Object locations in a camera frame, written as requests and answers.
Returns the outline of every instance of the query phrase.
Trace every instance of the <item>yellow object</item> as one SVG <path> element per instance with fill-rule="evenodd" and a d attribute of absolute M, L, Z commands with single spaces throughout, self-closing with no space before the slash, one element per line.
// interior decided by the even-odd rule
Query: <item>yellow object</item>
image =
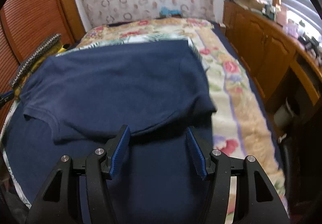
<path fill-rule="evenodd" d="M 66 47 L 66 48 L 64 48 L 64 46 L 65 46 L 65 45 L 63 45 L 63 46 L 62 46 L 62 48 L 61 48 L 60 50 L 58 50 L 58 51 L 57 51 L 57 54 L 58 54 L 58 53 L 63 53 L 63 52 L 65 52 L 65 51 L 67 50 L 67 47 Z"/>
<path fill-rule="evenodd" d="M 63 46 L 62 46 L 62 43 L 61 41 L 59 40 L 58 43 L 56 43 L 55 45 L 53 45 L 50 50 L 48 50 L 43 56 L 41 56 L 37 61 L 36 63 L 31 67 L 30 71 L 21 79 L 20 83 L 13 89 L 14 90 L 14 95 L 15 97 L 19 97 L 19 94 L 22 90 L 22 88 L 24 87 L 24 84 L 26 82 L 26 80 L 30 77 L 30 75 L 32 73 L 34 73 L 38 68 L 39 66 L 41 65 L 41 63 L 44 62 L 44 60 L 51 56 L 51 55 L 55 55 L 57 53 L 60 53 L 60 52 L 64 52 L 66 51 L 67 49 L 65 49 Z"/>

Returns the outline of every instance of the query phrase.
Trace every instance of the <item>dark blue bedsheet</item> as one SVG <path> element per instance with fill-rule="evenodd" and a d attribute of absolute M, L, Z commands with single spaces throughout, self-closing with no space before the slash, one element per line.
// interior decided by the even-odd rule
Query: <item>dark blue bedsheet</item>
<path fill-rule="evenodd" d="M 239 61 L 239 63 L 241 65 L 242 62 L 240 61 L 237 53 L 234 51 L 234 49 L 232 48 L 232 46 L 230 45 L 228 39 L 224 36 L 224 34 L 221 32 L 219 26 L 217 23 L 215 22 L 212 22 L 212 24 L 214 25 L 214 29 L 213 29 L 213 32 L 218 36 L 218 38 L 220 39 L 220 41 L 222 42 L 222 44 L 225 46 L 225 48 L 227 49 L 227 51 L 235 58 Z M 282 163 L 282 159 L 281 159 L 281 153 L 280 153 L 280 149 L 277 145 L 277 141 L 276 141 L 276 135 L 275 135 L 275 132 L 274 132 L 274 129 L 273 129 L 273 126 L 271 124 L 271 122 L 269 121 L 268 117 L 267 117 L 267 113 L 265 111 L 265 107 L 264 107 L 264 103 L 260 97 L 260 94 L 257 90 L 257 87 L 254 83 L 254 81 L 251 79 L 251 76 L 249 75 L 249 73 L 247 72 L 246 70 L 246 73 L 247 73 L 247 76 L 249 78 L 249 84 L 251 86 L 251 89 L 253 91 L 253 93 L 255 94 L 256 96 L 256 99 L 257 99 L 257 102 L 258 102 L 258 105 L 260 106 L 260 110 L 262 111 L 263 113 L 263 116 L 264 118 L 266 119 L 266 124 L 267 124 L 267 128 L 268 130 L 272 133 L 272 142 L 274 144 L 274 147 L 275 147 L 275 159 L 276 161 L 278 162 L 279 164 L 279 167 L 282 168 L 283 167 L 283 163 Z"/>

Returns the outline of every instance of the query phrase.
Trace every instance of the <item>blue fabric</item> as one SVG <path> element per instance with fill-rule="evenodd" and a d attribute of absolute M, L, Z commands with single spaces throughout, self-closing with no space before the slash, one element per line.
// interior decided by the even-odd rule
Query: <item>blue fabric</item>
<path fill-rule="evenodd" d="M 23 109 L 20 103 L 3 143 L 12 173 L 32 203 L 61 156 L 87 156 L 104 143 L 76 140 L 54 144 L 48 124 L 24 116 Z M 212 144 L 210 118 L 200 121 L 197 130 Z M 209 185 L 197 175 L 183 127 L 178 124 L 132 138 L 120 173 L 107 184 L 120 224 L 193 224 Z M 84 177 L 80 194 L 83 222 L 90 224 Z"/>
<path fill-rule="evenodd" d="M 162 7 L 160 10 L 160 15 L 182 15 L 182 12 L 178 9 L 168 9 L 167 7 Z"/>
<path fill-rule="evenodd" d="M 212 22 L 212 24 L 214 25 L 214 29 L 213 29 L 213 32 L 218 36 L 218 38 L 220 39 L 220 41 L 222 42 L 222 44 L 225 46 L 226 50 L 235 58 L 239 61 L 239 63 L 241 65 L 242 62 L 240 61 L 237 53 L 234 51 L 234 49 L 232 48 L 232 46 L 230 45 L 228 39 L 224 36 L 224 34 L 221 32 L 220 28 L 218 27 L 218 24 L 215 23 L 215 22 Z M 254 81 L 251 79 L 251 76 L 249 75 L 248 71 L 245 69 L 246 73 L 247 73 L 247 76 L 249 78 L 249 85 L 253 91 L 253 93 L 255 94 L 256 96 L 256 99 L 257 99 L 257 102 L 258 102 L 258 105 L 260 107 L 260 110 L 262 111 L 263 113 L 263 116 L 266 120 L 266 124 L 267 124 L 267 128 L 268 130 L 271 132 L 271 138 L 272 138 L 272 142 L 273 142 L 273 145 L 274 145 L 274 148 L 275 148 L 275 159 L 276 161 L 278 162 L 279 164 L 279 167 L 280 168 L 283 168 L 283 163 L 282 163 L 282 159 L 281 159 L 281 152 L 280 152 L 280 149 L 277 145 L 277 141 L 276 141 L 276 135 L 275 135 L 275 132 L 274 132 L 274 129 L 273 129 L 273 125 L 272 123 L 269 121 L 268 117 L 267 117 L 267 113 L 265 111 L 265 107 L 264 107 L 264 103 L 260 97 L 260 94 L 257 90 L 257 87 L 254 83 Z"/>
<path fill-rule="evenodd" d="M 132 136 L 215 108 L 186 40 L 125 44 L 48 57 L 20 93 L 24 114 L 46 121 L 55 142 Z"/>

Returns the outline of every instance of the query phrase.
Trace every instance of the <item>floral bedspread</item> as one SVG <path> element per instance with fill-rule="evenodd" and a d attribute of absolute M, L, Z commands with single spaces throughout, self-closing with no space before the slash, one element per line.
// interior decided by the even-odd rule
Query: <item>floral bedspread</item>
<path fill-rule="evenodd" d="M 177 18 L 139 21 L 118 27 L 100 26 L 90 30 L 78 47 L 89 46 L 86 48 L 90 50 L 93 43 L 107 40 L 119 43 L 120 39 L 143 34 L 155 34 L 156 40 L 158 34 L 189 37 L 202 56 L 202 61 L 208 65 L 206 75 L 209 81 L 209 94 L 218 108 L 212 115 L 214 148 L 220 149 L 228 156 L 241 159 L 247 155 L 255 156 L 272 181 L 284 206 L 287 207 L 284 196 L 284 174 L 278 169 L 271 133 L 267 129 L 256 97 L 250 89 L 246 72 L 212 32 L 212 27 L 212 24 L 205 20 Z M 17 103 L 14 103 L 8 114 L 0 139 L 16 106 Z M 10 169 L 5 151 L 4 158 Z M 19 184 L 16 181 L 14 183 L 19 190 L 20 198 L 26 201 Z M 236 178 L 233 177 L 226 223 L 232 222 L 235 199 Z"/>

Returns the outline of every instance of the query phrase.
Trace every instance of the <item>metal screw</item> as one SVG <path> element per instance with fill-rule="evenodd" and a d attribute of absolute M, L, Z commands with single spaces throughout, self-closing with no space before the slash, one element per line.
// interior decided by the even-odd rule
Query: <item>metal screw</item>
<path fill-rule="evenodd" d="M 62 156 L 62 158 L 61 158 L 61 161 L 62 162 L 66 162 L 67 160 L 69 160 L 69 156 L 68 155 Z"/>
<path fill-rule="evenodd" d="M 219 156 L 219 155 L 221 155 L 221 151 L 219 149 L 214 149 L 213 150 L 213 155 Z"/>
<path fill-rule="evenodd" d="M 101 154 L 103 154 L 103 153 L 104 153 L 104 150 L 103 150 L 102 148 L 98 148 L 97 150 L 95 150 L 95 153 L 96 153 L 97 155 L 101 155 Z"/>
<path fill-rule="evenodd" d="M 250 162 L 254 162 L 256 160 L 254 156 L 248 156 L 247 159 Z"/>

